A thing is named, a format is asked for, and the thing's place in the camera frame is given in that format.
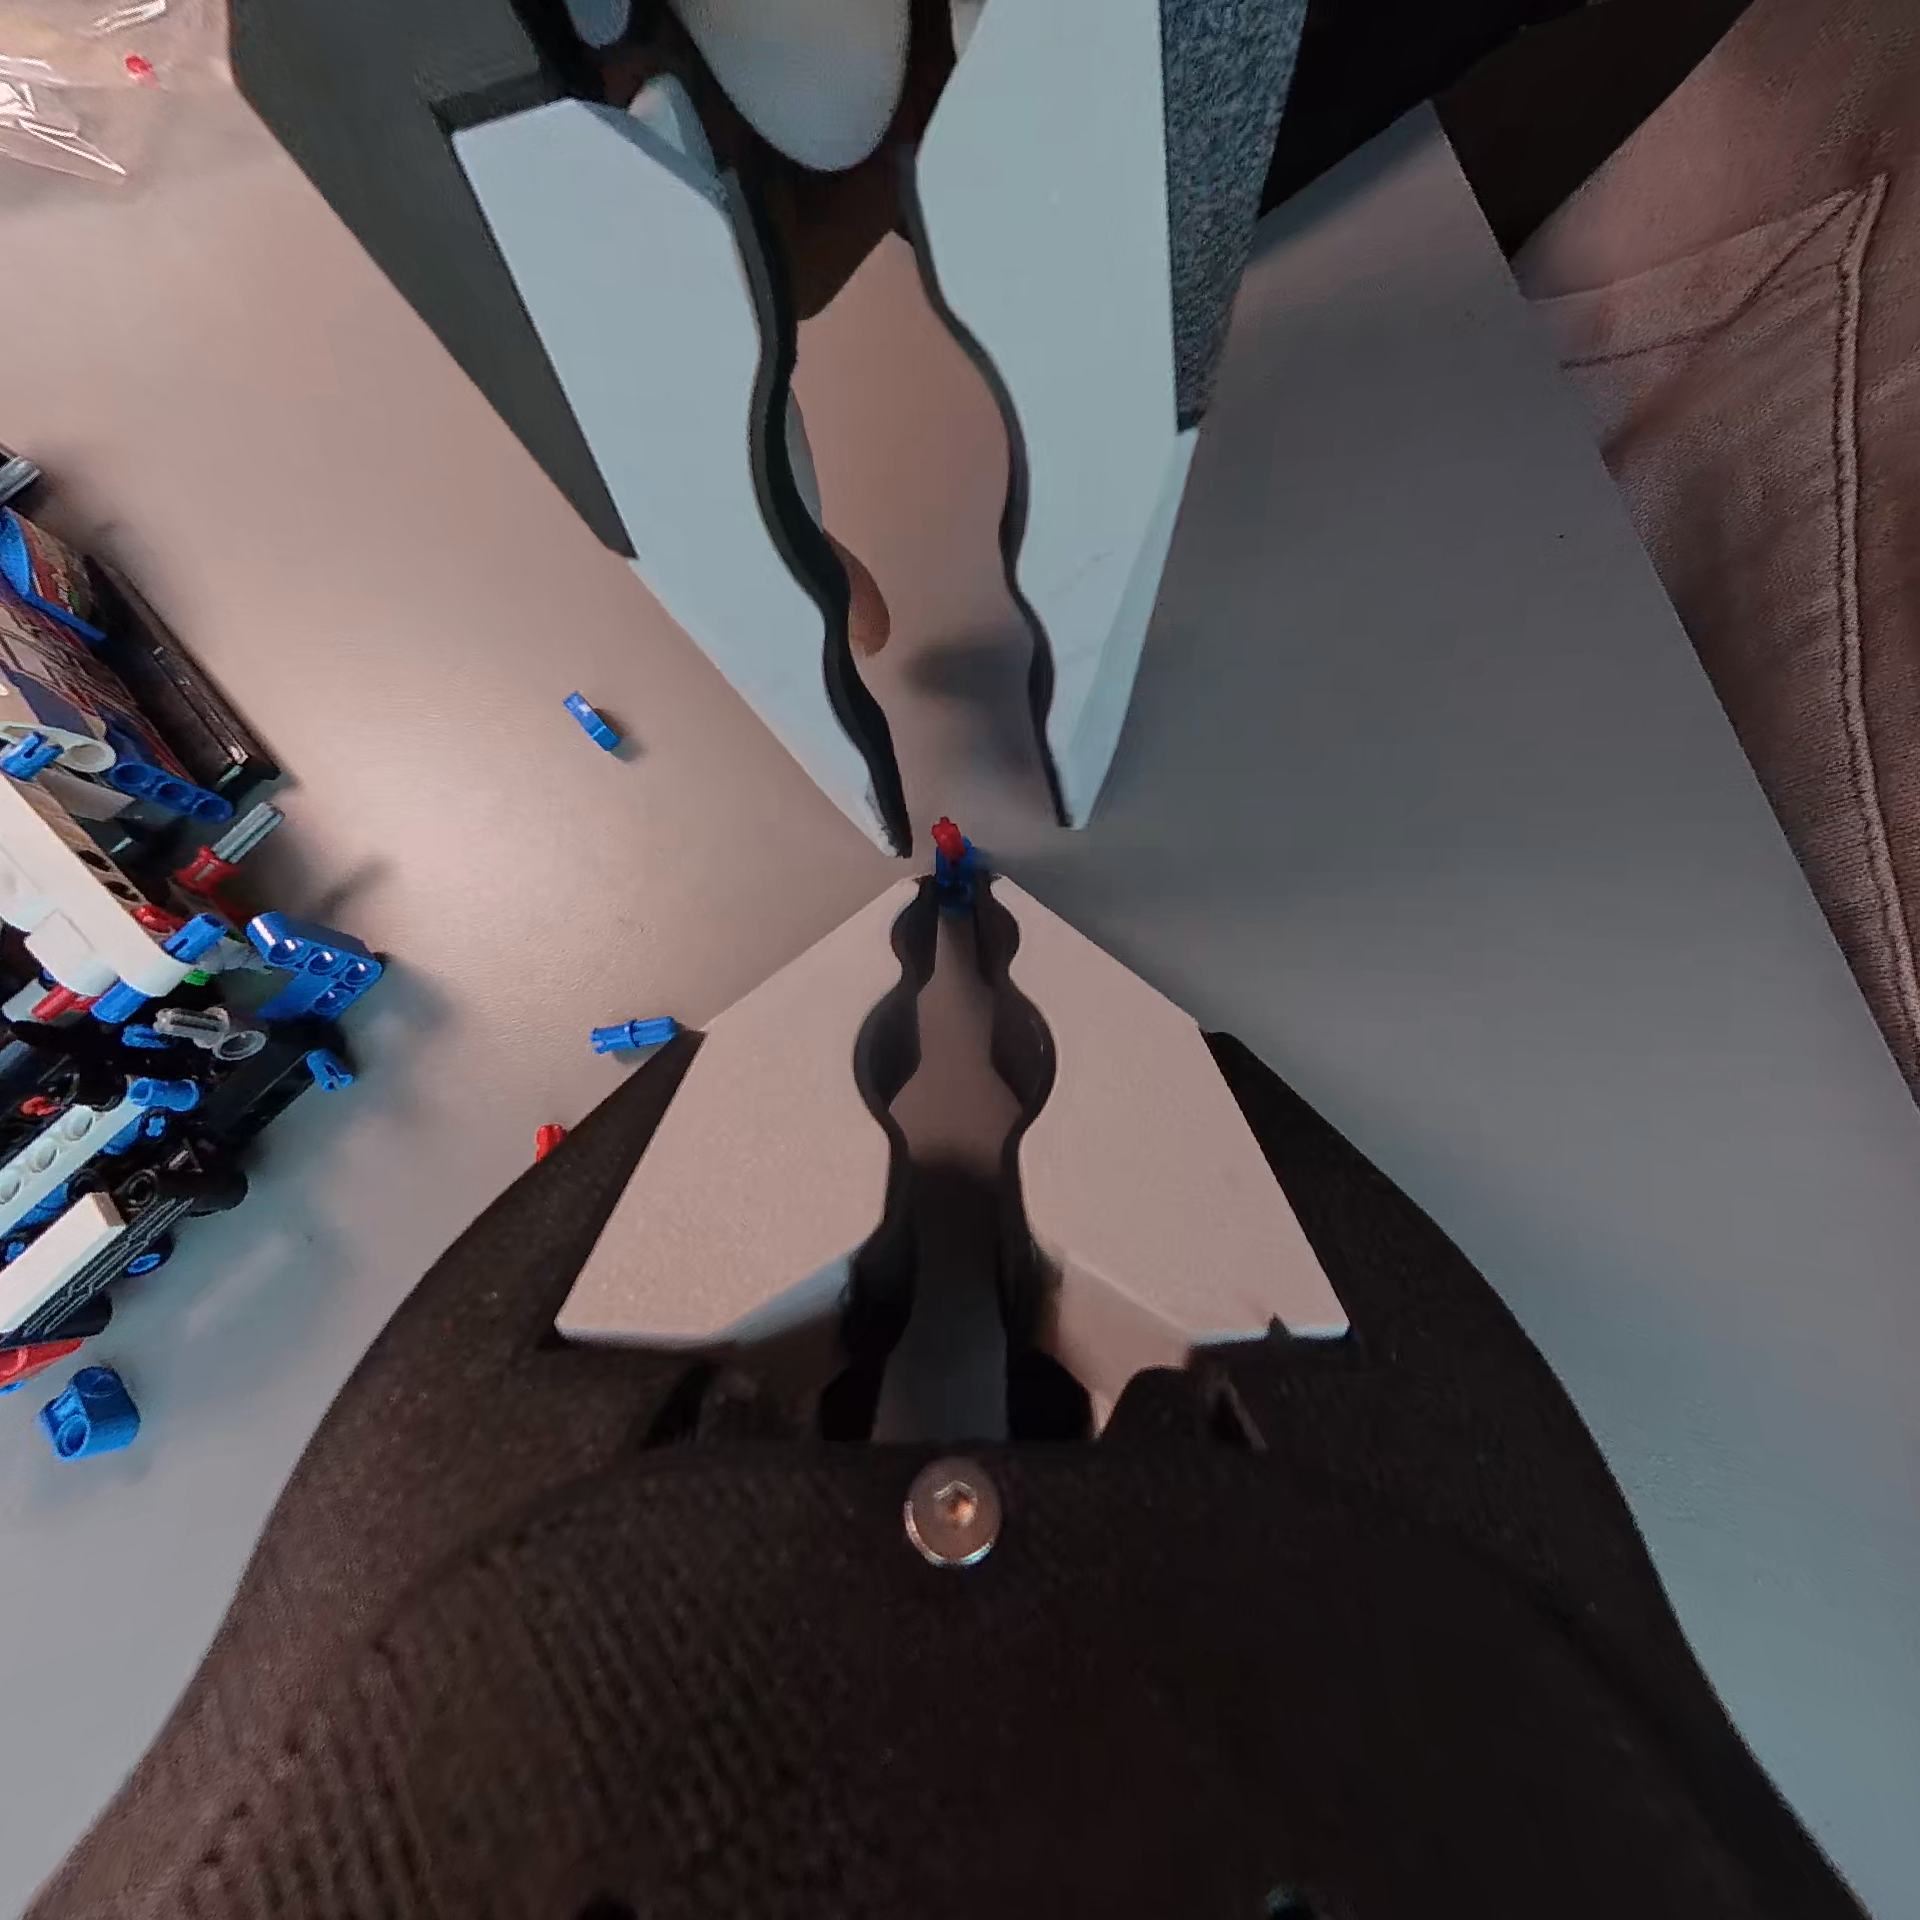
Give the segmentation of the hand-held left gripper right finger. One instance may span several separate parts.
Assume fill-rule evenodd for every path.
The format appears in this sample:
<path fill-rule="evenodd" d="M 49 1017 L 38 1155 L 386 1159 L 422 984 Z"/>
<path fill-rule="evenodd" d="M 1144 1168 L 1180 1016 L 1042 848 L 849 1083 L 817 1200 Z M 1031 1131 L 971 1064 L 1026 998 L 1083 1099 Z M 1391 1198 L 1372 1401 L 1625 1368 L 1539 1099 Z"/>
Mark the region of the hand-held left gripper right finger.
<path fill-rule="evenodd" d="M 1013 1423 L 1101 1432 L 1142 1374 L 1350 1333 L 1203 1027 L 1018 882 L 986 880 L 975 951 L 1000 1152 Z"/>

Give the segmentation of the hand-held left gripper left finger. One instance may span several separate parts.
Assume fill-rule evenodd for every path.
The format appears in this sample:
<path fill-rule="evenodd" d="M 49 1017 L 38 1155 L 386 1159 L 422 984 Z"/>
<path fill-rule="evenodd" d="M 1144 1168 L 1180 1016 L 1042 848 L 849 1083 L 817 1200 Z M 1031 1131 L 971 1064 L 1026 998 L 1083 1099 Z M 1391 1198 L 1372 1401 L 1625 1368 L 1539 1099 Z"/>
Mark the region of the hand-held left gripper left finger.
<path fill-rule="evenodd" d="M 704 1029 L 561 1312 L 574 1342 L 717 1350 L 828 1317 L 904 1224 L 934 882 L 900 880 Z"/>

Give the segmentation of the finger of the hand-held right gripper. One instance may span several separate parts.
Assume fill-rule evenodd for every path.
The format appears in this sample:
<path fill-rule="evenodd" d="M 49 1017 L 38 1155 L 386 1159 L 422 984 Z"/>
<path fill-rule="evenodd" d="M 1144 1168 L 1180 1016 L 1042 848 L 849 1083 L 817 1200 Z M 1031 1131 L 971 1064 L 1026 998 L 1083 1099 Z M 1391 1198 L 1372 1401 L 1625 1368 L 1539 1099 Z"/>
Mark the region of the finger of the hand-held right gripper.
<path fill-rule="evenodd" d="M 632 568 L 881 851 L 913 832 L 853 652 L 853 575 L 793 404 L 796 321 L 749 184 L 678 76 L 450 136 Z"/>
<path fill-rule="evenodd" d="M 1008 585 L 1053 805 L 1087 828 L 1185 503 L 1161 9 L 951 5 L 909 227 L 1002 414 Z"/>

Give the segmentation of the grey desk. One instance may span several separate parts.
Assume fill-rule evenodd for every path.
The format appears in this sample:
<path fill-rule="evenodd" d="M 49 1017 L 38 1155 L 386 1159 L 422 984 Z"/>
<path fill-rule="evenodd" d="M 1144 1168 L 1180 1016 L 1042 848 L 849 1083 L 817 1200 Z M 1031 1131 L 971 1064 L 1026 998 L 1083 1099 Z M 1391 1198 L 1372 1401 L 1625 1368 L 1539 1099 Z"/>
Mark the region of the grey desk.
<path fill-rule="evenodd" d="M 4 443 L 293 773 L 263 855 L 381 948 L 363 1083 L 116 1310 L 132 1449 L 4 1397 L 4 1915 L 199 1667 L 422 1275 L 900 868 L 827 804 L 247 108 L 4 183 Z M 928 796 L 1260 1054 L 1561 1371 L 1742 1734 L 1916 1915 L 1916 1107 L 1432 119 L 1263 230 L 1089 832 L 989 669 L 998 424 L 890 244 L 803 330 Z M 584 693 L 623 734 L 599 752 Z"/>

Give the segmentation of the person's right hand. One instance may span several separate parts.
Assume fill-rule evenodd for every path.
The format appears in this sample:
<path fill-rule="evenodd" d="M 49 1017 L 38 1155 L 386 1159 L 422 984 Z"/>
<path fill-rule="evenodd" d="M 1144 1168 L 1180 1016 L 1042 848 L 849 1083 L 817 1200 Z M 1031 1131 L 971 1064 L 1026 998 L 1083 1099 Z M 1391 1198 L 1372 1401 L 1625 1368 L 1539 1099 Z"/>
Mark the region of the person's right hand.
<path fill-rule="evenodd" d="M 891 638 L 894 624 L 884 597 L 866 570 L 838 536 L 827 536 L 831 552 L 841 563 L 849 585 L 849 644 L 856 659 L 877 657 Z"/>

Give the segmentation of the clear plastic bag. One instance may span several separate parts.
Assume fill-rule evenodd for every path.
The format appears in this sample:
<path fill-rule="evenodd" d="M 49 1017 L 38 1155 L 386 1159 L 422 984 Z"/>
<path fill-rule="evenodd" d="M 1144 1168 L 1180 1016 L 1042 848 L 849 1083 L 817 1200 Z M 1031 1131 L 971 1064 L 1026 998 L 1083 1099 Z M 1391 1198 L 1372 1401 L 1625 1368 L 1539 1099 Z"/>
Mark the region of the clear plastic bag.
<path fill-rule="evenodd" d="M 4 3 L 2 156 L 37 172 L 120 187 L 159 119 L 179 14 L 167 3 Z M 156 66 L 132 84 L 126 55 Z"/>

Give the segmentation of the black printed toy box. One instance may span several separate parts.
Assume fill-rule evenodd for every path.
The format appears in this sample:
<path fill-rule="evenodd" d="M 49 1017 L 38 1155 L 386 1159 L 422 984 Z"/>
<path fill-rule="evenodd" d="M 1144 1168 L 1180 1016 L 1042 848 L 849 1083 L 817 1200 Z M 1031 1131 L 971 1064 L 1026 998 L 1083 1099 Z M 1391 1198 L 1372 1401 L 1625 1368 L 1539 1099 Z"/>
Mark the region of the black printed toy box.
<path fill-rule="evenodd" d="M 109 558 L 46 522 L 46 474 L 2 452 L 4 746 L 62 742 L 56 769 L 208 823 L 283 769 L 202 659 Z"/>

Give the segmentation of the blue two-hole brick connector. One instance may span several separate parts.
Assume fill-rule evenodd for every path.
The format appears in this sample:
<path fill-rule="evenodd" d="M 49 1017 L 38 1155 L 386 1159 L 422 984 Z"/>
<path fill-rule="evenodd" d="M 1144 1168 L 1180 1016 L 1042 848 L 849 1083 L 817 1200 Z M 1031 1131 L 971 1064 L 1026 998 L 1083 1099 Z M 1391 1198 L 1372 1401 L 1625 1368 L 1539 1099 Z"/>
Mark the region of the blue two-hole brick connector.
<path fill-rule="evenodd" d="M 80 1461 L 128 1449 L 140 1412 L 118 1368 L 87 1365 L 38 1410 L 37 1423 L 62 1461 Z"/>

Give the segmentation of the person's beige sweater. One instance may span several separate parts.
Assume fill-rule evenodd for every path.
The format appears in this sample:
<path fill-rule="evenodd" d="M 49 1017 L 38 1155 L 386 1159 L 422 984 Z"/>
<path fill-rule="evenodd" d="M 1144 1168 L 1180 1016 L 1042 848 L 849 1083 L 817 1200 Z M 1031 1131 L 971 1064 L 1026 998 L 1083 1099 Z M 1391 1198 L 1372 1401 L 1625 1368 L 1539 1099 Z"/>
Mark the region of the person's beige sweater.
<path fill-rule="evenodd" d="M 1916 1091 L 1917 6 L 1746 6 L 1514 272 Z"/>

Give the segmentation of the toy brick car model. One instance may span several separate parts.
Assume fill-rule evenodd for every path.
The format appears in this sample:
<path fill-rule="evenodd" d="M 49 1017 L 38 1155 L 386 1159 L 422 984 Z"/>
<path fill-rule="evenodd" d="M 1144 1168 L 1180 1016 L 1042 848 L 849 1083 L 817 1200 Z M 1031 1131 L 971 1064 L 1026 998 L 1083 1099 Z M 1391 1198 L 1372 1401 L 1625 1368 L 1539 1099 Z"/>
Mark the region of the toy brick car model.
<path fill-rule="evenodd" d="M 239 1209 L 267 1127 L 355 1078 L 347 1014 L 382 979 L 354 935 L 228 886 L 280 823 L 109 734 L 4 734 L 4 1396 L 80 1358 L 116 1297 Z"/>

